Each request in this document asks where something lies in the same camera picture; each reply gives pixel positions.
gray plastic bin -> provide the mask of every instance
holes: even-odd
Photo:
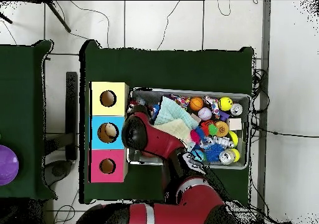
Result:
[[[212,98],[220,99],[221,97],[230,97],[234,103],[238,103],[242,106],[242,114],[238,117],[242,121],[242,130],[236,130],[235,133],[238,136],[238,145],[236,149],[240,153],[240,159],[236,163],[230,165],[223,165],[218,162],[204,162],[205,165],[209,165],[211,168],[221,169],[245,169],[249,163],[250,157],[250,120],[251,120],[251,97],[244,94],[231,94],[231,93],[215,93],[215,92],[201,92],[201,91],[187,91],[187,90],[171,90],[171,89],[152,89],[152,90],[139,90],[135,88],[130,92],[130,97],[135,99],[141,97],[148,104],[157,104],[163,95],[175,94],[186,97],[204,97],[208,95]],[[159,157],[145,157],[142,156],[140,151],[129,149],[127,151],[128,162],[132,164],[143,165],[161,165],[163,162]]]

blue box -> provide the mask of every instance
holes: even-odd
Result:
[[[113,116],[92,116],[92,150],[122,150],[124,145],[121,139],[121,132],[125,118]],[[114,142],[102,142],[98,137],[98,128],[104,123],[111,123],[118,129],[118,137]]]

light blue cloth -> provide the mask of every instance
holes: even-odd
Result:
[[[198,122],[194,120],[180,105],[163,96],[161,108],[154,124],[161,125],[173,121],[174,119],[182,119],[190,130],[195,129],[198,126]]]

purple plate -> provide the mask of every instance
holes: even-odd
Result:
[[[0,145],[0,185],[15,179],[19,170],[17,155],[8,147]]]

dark green tablecloth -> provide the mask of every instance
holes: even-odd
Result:
[[[161,167],[130,165],[124,183],[88,183],[88,83],[125,82],[130,87],[251,94],[253,49],[240,51],[144,51],[100,49],[86,41],[80,51],[80,199],[163,200]],[[214,169],[234,200],[248,201],[249,169]]]
[[[19,160],[17,177],[0,186],[0,197],[55,198],[42,180],[42,66],[51,46],[51,41],[33,46],[0,45],[0,144],[12,149]]]

